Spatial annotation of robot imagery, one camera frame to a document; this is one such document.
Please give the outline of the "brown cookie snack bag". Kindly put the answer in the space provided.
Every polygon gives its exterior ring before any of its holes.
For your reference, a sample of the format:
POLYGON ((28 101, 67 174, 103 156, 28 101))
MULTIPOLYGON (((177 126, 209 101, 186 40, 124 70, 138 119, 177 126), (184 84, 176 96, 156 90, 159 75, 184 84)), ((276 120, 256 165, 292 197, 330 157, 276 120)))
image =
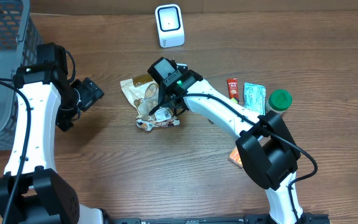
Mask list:
POLYGON ((144 131, 153 128, 178 126, 180 120, 171 109, 160 107, 153 115, 149 112, 158 104, 159 85, 149 74, 120 81, 121 90, 128 102, 137 110, 135 123, 144 131))

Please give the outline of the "red snack bar wrapper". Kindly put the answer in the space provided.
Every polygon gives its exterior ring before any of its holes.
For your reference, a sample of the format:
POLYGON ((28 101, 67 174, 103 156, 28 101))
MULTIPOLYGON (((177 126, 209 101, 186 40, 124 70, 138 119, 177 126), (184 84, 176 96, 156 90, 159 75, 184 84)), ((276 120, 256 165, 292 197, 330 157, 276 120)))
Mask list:
POLYGON ((229 98, 237 98, 239 100, 239 90, 237 78, 227 79, 227 87, 229 91, 229 98))

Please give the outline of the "teal wet wipes pack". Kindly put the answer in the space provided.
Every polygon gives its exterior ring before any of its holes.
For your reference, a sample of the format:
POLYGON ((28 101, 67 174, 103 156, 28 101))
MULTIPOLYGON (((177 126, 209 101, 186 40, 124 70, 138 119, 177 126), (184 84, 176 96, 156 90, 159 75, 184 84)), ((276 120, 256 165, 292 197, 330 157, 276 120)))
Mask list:
POLYGON ((244 83, 244 107, 265 114, 266 89, 263 85, 244 83))

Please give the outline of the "orange Kleenex tissue pack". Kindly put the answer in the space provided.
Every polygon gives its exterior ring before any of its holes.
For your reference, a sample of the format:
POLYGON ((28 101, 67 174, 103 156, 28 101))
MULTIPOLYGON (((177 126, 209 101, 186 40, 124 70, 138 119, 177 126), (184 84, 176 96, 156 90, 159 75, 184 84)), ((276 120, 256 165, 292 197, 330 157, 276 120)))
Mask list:
POLYGON ((239 166, 240 168, 243 168, 242 161, 241 161, 241 158, 240 158, 239 151, 238 151, 237 147, 235 147, 235 148, 231 151, 231 153, 230 153, 228 159, 229 159, 231 162, 233 162, 235 165, 239 166))

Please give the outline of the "green lid glass jar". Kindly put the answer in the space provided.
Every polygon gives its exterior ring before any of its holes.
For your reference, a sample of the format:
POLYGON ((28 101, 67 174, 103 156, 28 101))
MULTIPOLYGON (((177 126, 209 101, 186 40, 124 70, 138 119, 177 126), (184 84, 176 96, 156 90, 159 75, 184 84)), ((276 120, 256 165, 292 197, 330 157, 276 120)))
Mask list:
POLYGON ((265 113, 274 111, 280 116, 286 112, 293 102, 293 98, 287 90, 275 90, 265 102, 265 113))

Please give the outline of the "yellow black marker pen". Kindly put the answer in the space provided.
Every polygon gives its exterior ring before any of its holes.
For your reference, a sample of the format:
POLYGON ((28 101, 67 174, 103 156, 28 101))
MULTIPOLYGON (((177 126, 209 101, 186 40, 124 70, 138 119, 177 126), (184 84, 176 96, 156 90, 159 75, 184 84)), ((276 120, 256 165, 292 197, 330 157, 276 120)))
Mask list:
POLYGON ((239 100, 237 98, 231 98, 231 101, 235 102, 236 104, 239 104, 239 100))

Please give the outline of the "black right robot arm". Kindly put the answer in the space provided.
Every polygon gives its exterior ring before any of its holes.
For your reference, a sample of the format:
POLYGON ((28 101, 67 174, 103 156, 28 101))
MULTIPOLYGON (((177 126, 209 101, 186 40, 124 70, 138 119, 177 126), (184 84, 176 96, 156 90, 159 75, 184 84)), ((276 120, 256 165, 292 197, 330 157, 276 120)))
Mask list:
POLYGON ((242 167, 263 188, 270 205, 272 223, 301 223, 303 210, 295 190, 299 149, 280 115, 261 115, 244 108, 215 90, 200 74, 160 58, 147 70, 159 85, 161 107, 198 113, 230 134, 242 167))

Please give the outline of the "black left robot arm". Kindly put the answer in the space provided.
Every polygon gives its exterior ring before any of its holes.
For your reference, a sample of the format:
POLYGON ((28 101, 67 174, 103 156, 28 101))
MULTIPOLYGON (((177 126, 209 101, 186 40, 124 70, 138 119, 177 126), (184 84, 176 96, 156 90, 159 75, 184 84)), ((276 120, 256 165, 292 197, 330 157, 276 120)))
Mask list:
POLYGON ((22 66, 0 85, 18 99, 11 156, 0 178, 3 223, 111 223, 102 208, 79 202, 74 188, 56 171, 55 129, 68 131, 73 121, 104 93, 92 80, 69 72, 71 53, 54 44, 37 46, 37 62, 22 66))

